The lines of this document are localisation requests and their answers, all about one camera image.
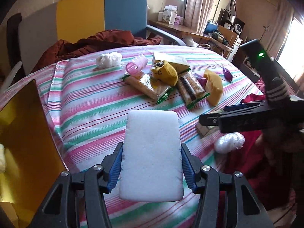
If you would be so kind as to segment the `white carton on desk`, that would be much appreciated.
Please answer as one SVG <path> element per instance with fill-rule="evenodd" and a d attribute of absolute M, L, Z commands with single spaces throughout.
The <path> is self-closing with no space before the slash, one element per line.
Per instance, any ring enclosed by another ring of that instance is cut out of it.
<path fill-rule="evenodd" d="M 166 22 L 169 25 L 175 24 L 178 7 L 174 5 L 165 6 L 162 12 L 158 13 L 158 22 Z"/>

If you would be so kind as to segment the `cracker pack green ends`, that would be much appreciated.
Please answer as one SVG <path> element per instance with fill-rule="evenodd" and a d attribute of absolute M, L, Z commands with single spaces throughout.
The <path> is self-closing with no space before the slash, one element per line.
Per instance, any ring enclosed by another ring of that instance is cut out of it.
<path fill-rule="evenodd" d="M 122 80 L 154 100 L 157 104 L 166 100 L 173 91 L 171 86 L 144 72 L 139 72 L 136 75 L 124 75 Z"/>

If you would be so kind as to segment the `yellow sponge block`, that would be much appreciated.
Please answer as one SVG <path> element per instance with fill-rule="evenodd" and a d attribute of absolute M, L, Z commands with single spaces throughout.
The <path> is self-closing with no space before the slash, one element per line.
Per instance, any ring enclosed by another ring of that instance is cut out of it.
<path fill-rule="evenodd" d="M 221 77 L 210 70 L 205 70 L 203 76 L 207 79 L 205 90 L 209 92 L 207 101 L 211 106 L 216 106 L 223 93 L 223 84 Z"/>

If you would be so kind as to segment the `small purple candy packet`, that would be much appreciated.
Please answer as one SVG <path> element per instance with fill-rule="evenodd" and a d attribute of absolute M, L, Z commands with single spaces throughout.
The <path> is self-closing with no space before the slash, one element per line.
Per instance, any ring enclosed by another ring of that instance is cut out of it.
<path fill-rule="evenodd" d="M 228 82 L 232 82 L 233 81 L 233 75 L 231 74 L 231 72 L 225 67 L 222 67 L 222 71 L 223 71 L 223 75 L 224 75 L 225 79 Z"/>

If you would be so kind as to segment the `cream medicine box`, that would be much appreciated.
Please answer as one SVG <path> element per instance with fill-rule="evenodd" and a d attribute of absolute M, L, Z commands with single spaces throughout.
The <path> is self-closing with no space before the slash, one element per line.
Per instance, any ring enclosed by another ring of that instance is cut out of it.
<path fill-rule="evenodd" d="M 187 70 L 190 69 L 189 64 L 187 63 L 186 59 L 183 57 L 173 56 L 157 51 L 153 53 L 152 65 L 164 60 L 167 61 L 170 65 L 172 65 L 178 74 L 186 72 Z"/>

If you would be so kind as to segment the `red clothing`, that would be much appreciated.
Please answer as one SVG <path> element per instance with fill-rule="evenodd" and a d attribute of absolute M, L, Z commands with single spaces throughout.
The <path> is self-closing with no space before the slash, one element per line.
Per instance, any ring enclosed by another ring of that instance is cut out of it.
<path fill-rule="evenodd" d="M 267 210 L 287 204 L 291 190 L 297 209 L 303 206 L 302 128 L 275 120 L 270 128 L 240 131 L 243 148 L 228 154 L 225 172 L 243 172 Z"/>

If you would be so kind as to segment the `dark red blanket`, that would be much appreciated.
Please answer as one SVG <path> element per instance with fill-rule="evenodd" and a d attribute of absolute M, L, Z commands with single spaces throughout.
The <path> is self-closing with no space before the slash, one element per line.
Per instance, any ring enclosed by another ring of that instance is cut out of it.
<path fill-rule="evenodd" d="M 133 36 L 128 30 L 112 29 L 98 32 L 76 43 L 58 40 L 43 53 L 31 72 L 34 73 L 58 61 L 78 58 L 98 51 L 129 46 L 159 45 L 161 39 L 162 37 L 155 33 L 151 33 L 147 39 L 144 39 Z"/>

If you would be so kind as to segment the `pink hair roller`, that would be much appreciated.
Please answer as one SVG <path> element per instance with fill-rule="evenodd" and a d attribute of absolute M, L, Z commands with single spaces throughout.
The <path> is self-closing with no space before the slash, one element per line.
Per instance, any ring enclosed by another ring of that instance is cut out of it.
<path fill-rule="evenodd" d="M 136 75 L 147 66 L 148 59 L 144 55 L 138 55 L 128 62 L 125 70 L 129 75 Z"/>

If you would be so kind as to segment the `striped bed sheet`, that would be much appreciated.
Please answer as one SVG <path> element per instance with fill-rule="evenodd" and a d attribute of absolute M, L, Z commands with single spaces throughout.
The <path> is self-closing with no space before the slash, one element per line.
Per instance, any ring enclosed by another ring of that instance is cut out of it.
<path fill-rule="evenodd" d="M 156 101 L 123 80 L 122 67 L 100 69 L 97 56 L 102 53 L 71 58 L 51 64 L 30 74 L 1 94 L 1 108 L 30 81 L 35 80 L 47 123 L 55 137 L 55 145 L 67 169 L 85 171 L 105 156 L 111 154 L 118 142 L 123 142 L 130 119 L 143 125 L 140 132 L 160 132 L 152 138 L 157 142 L 170 130 L 177 130 L 178 117 L 180 140 L 187 144 L 192 154 L 211 167 L 221 170 L 225 162 L 217 156 L 213 143 L 222 136 L 217 131 L 203 138 L 196 124 L 203 113 L 214 112 L 227 105 L 239 104 L 247 95 L 260 95 L 261 91 L 240 70 L 226 59 L 210 50 L 186 46 L 134 46 L 105 51 L 122 54 L 122 64 L 137 55 L 144 55 L 148 65 L 143 72 L 150 74 L 153 56 L 163 52 L 186 59 L 192 73 L 203 75 L 205 70 L 217 73 L 223 84 L 223 94 L 216 107 L 206 99 L 190 110 L 178 89 L 157 104 Z M 223 76 L 222 68 L 233 75 L 232 83 Z M 140 203 L 120 199 L 119 182 L 112 192 L 105 195 L 113 227 L 191 227 L 199 195 L 195 195 L 183 180 L 184 196 L 178 202 Z"/>

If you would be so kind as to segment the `purple snack packet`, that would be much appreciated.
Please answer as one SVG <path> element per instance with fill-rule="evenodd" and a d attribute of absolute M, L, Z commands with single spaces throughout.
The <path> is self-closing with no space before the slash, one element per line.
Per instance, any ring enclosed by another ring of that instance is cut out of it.
<path fill-rule="evenodd" d="M 200 85 L 205 88 L 206 87 L 206 84 L 207 84 L 207 79 L 197 73 L 194 73 L 193 74 L 194 77 L 198 80 L 198 82 L 200 83 Z"/>

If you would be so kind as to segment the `white plastic bag ball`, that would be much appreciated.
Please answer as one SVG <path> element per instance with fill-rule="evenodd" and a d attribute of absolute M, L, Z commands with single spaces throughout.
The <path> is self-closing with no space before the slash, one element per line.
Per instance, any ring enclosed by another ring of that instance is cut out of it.
<path fill-rule="evenodd" d="M 214 150 L 220 154 L 227 154 L 231 151 L 241 149 L 245 142 L 245 137 L 239 132 L 228 133 L 221 136 L 214 143 Z"/>

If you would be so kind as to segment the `white foam sponge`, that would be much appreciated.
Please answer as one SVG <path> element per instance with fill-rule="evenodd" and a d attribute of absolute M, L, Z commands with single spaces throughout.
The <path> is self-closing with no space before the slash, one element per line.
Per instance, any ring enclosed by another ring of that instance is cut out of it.
<path fill-rule="evenodd" d="M 177 113 L 130 111 L 123 144 L 120 198 L 135 202 L 180 201 L 182 182 Z"/>

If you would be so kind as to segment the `cracker pack black stripe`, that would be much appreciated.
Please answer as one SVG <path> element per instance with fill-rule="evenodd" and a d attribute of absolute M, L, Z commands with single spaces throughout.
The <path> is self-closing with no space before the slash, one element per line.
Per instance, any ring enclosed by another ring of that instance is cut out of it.
<path fill-rule="evenodd" d="M 190 68 L 178 75 L 177 87 L 188 110 L 192 109 L 199 101 L 210 95 L 192 74 Z"/>

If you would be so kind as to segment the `wooden desk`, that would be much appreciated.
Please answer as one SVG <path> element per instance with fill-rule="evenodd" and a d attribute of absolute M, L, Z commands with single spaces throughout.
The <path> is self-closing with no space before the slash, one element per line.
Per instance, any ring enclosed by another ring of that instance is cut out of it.
<path fill-rule="evenodd" d="M 182 26 L 182 25 L 169 25 L 168 23 L 165 22 L 158 22 L 158 21 L 153 21 L 153 20 L 148 20 L 149 25 L 155 26 L 158 28 L 164 28 L 167 29 L 171 32 L 174 32 L 178 38 L 182 39 L 184 36 L 191 36 L 192 38 L 203 41 L 205 43 L 213 43 L 217 47 L 221 48 L 223 51 L 231 52 L 231 47 L 225 46 L 224 44 L 218 42 L 214 38 L 207 36 L 207 35 L 200 35 L 194 32 L 194 30 Z"/>

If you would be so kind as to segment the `blue bag on desk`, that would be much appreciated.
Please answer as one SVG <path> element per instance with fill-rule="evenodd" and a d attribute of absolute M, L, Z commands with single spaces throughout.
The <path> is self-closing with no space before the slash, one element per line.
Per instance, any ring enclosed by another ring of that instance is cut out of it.
<path fill-rule="evenodd" d="M 208 35 L 209 33 L 212 33 L 213 31 L 218 31 L 219 26 L 216 20 L 209 20 L 206 24 L 206 27 L 203 31 L 203 34 Z"/>

